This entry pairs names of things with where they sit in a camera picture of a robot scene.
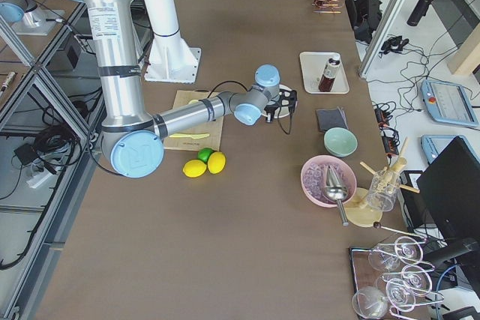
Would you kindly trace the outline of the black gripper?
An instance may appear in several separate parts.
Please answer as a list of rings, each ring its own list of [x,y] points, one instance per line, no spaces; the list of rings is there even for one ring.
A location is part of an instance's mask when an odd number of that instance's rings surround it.
[[[279,95],[267,103],[263,110],[265,122],[272,123],[275,118],[291,117],[296,110],[297,103],[297,91],[280,89]]]

